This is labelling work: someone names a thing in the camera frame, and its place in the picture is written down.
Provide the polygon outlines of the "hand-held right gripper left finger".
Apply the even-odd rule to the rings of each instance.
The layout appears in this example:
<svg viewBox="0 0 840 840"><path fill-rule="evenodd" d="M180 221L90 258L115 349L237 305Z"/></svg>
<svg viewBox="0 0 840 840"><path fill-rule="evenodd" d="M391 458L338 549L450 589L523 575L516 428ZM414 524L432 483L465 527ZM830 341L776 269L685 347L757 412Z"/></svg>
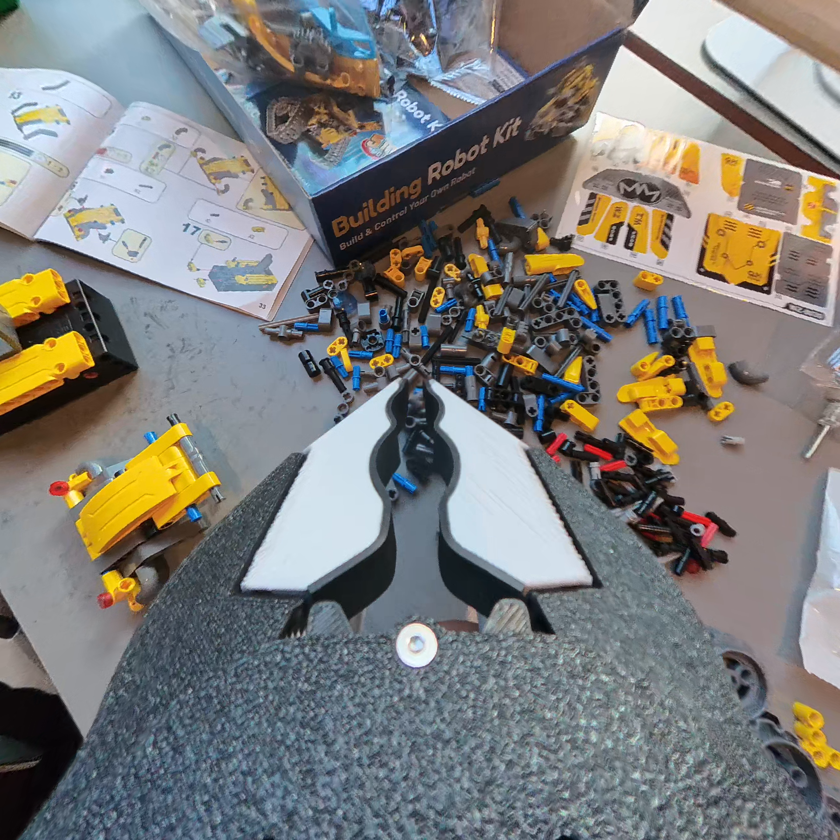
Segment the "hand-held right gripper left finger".
<svg viewBox="0 0 840 840"><path fill-rule="evenodd" d="M244 593L379 596L396 537L386 485L399 464L403 381L394 381L305 451L240 583Z"/></svg>

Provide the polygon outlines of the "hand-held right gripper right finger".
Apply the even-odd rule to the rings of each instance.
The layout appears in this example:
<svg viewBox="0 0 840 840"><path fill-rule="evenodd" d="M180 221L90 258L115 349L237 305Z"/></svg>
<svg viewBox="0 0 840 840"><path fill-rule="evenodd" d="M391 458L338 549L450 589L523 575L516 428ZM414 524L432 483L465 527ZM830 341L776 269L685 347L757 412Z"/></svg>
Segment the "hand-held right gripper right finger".
<svg viewBox="0 0 840 840"><path fill-rule="evenodd" d="M452 466L440 513L447 546L515 592L592 587L527 446L440 383L429 382L427 396Z"/></svg>

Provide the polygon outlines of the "pile of building pieces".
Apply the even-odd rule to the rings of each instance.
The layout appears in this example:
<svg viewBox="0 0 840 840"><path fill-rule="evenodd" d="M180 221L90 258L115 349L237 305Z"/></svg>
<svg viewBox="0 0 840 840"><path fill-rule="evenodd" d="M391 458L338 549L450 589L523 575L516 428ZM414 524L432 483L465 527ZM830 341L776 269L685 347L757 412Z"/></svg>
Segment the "pile of building pieces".
<svg viewBox="0 0 840 840"><path fill-rule="evenodd" d="M285 344L330 337L320 360L297 356L342 394L336 422L354 395L420 375L518 438L530 429L672 574L726 564L715 541L736 530L676 495L678 445L655 423L681 408L716 424L733 414L714 329L694 327L680 296L627 310L618 281L583 277L572 236L548 236L549 215L510 205L520 233L483 206L456 228L423 220L419 236L317 271L306 314L259 330Z"/></svg>

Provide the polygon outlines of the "grey desk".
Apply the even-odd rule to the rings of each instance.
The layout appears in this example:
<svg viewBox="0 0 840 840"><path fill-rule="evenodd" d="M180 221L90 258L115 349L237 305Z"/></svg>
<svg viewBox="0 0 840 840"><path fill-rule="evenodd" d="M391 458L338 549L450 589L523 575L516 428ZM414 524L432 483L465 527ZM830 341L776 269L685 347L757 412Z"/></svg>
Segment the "grey desk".
<svg viewBox="0 0 840 840"><path fill-rule="evenodd" d="M123 104L153 102L232 135L224 116L135 2L22 2L2 21L2 67L68 71ZM224 484L218 521L290 453L332 423L338 398L303 373L296 348L257 321L130 276L61 248L2 231L3 278L53 268L112 301L140 369L2 438L2 593L51 682L86 735L141 618L96 604L98 575L61 500L48 486L79 463L133 455L143 433L175 412L192 427ZM802 602L815 568L826 472L838 435L811 460L820 395L800 364L826 329L669 280L689 315L717 329L725 361L748 361L766 385L733 385L736 412L720 426L694 413L670 425L678 488L690 508L728 520L728 565L682 581L701 620L737 638L760 662L770 704L785 721L798 700L821 711L838 745L838 690L807 673ZM722 446L722 435L745 438Z"/></svg>

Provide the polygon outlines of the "yellow toy vehicle assembly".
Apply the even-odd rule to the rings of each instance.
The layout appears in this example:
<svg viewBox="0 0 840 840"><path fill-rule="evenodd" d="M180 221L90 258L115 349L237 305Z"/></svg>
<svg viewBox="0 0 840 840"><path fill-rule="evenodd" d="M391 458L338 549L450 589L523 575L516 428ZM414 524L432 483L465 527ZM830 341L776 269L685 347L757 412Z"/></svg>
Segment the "yellow toy vehicle assembly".
<svg viewBox="0 0 840 840"><path fill-rule="evenodd" d="M168 429L146 433L134 457L110 465L89 460L49 485L98 567L102 610L148 607L169 580L167 551L203 535L209 521L202 506L225 500L191 428L176 413L166 420Z"/></svg>

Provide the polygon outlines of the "black battery box yellow beams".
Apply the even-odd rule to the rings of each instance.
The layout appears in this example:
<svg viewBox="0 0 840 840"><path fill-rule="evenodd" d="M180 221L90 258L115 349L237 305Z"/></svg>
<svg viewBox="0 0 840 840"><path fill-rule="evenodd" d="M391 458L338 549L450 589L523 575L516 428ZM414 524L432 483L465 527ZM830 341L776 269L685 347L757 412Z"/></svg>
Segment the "black battery box yellow beams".
<svg viewBox="0 0 840 840"><path fill-rule="evenodd" d="M139 369L111 301L54 269L1 286L1 434Z"/></svg>

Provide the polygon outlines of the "white paper bag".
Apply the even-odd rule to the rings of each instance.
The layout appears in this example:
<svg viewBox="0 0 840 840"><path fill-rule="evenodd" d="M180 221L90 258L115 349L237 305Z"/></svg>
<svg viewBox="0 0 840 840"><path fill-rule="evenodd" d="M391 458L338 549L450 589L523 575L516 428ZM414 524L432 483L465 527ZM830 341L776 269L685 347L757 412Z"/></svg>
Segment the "white paper bag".
<svg viewBox="0 0 840 840"><path fill-rule="evenodd" d="M803 666L839 688L839 470L829 469L815 570L801 613Z"/></svg>

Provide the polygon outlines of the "small clear bag with axles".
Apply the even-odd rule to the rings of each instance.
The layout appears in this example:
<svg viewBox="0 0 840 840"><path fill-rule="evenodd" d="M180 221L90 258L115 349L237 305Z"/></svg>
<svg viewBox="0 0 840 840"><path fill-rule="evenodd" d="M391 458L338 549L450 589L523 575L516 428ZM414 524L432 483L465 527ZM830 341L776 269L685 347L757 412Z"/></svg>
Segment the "small clear bag with axles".
<svg viewBox="0 0 840 840"><path fill-rule="evenodd" d="M811 459L823 440L839 426L839 328L835 328L820 342L801 366L823 398L822 413L816 430L802 452Z"/></svg>

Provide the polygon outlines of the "blue cardboard kit box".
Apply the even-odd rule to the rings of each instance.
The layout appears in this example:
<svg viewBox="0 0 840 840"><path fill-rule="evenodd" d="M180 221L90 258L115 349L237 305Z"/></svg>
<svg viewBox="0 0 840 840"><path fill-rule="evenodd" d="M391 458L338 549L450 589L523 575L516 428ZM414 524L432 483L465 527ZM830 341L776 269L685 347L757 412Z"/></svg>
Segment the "blue cardboard kit box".
<svg viewBox="0 0 840 840"><path fill-rule="evenodd" d="M581 128L643 2L503 2L498 45L527 75L478 106L423 80L363 98L242 83L168 35L335 263L362 256Z"/></svg>

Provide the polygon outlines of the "instruction booklet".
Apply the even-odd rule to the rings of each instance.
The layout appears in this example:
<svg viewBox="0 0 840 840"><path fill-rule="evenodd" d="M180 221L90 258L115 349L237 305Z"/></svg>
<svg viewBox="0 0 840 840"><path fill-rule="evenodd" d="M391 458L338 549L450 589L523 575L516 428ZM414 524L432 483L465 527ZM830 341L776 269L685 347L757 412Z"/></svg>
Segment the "instruction booklet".
<svg viewBox="0 0 840 840"><path fill-rule="evenodd" d="M2 227L274 318L312 237L249 149L59 70L1 70Z"/></svg>

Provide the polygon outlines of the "yellow grey sticker sheet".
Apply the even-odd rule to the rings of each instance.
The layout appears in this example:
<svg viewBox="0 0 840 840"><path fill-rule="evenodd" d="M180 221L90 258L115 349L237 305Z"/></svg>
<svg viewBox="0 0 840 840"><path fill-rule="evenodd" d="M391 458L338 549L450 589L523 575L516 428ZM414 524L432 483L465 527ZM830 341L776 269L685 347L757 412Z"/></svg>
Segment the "yellow grey sticker sheet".
<svg viewBox="0 0 840 840"><path fill-rule="evenodd" d="M838 176L603 112L557 235L619 263L831 327Z"/></svg>

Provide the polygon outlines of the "clear bag blue yellow parts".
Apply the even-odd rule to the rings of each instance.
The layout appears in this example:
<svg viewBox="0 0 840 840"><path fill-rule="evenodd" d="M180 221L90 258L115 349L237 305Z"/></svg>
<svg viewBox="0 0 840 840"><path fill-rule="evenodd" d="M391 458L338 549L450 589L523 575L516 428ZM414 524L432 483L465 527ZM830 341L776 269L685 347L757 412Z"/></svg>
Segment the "clear bag blue yellow parts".
<svg viewBox="0 0 840 840"><path fill-rule="evenodd" d="M361 2L142 1L156 24L242 83L288 78L363 98L383 69Z"/></svg>

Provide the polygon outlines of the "clear plastic bag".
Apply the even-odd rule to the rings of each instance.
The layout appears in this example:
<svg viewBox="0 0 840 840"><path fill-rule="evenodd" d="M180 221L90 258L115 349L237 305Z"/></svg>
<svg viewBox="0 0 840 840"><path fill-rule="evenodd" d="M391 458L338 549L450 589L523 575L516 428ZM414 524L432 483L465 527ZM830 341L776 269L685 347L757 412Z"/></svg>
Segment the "clear plastic bag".
<svg viewBox="0 0 840 840"><path fill-rule="evenodd" d="M498 45L502 1L365 1L362 7L387 96L422 80L478 106L527 78Z"/></svg>

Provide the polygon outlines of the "white rounded tray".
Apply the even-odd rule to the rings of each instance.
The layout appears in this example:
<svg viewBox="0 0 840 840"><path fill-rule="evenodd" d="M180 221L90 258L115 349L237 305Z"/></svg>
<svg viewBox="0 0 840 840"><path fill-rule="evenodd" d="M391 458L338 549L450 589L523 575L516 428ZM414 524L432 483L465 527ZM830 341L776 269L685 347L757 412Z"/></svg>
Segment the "white rounded tray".
<svg viewBox="0 0 840 840"><path fill-rule="evenodd" d="M712 68L838 159L837 70L737 14L709 30L702 50Z"/></svg>

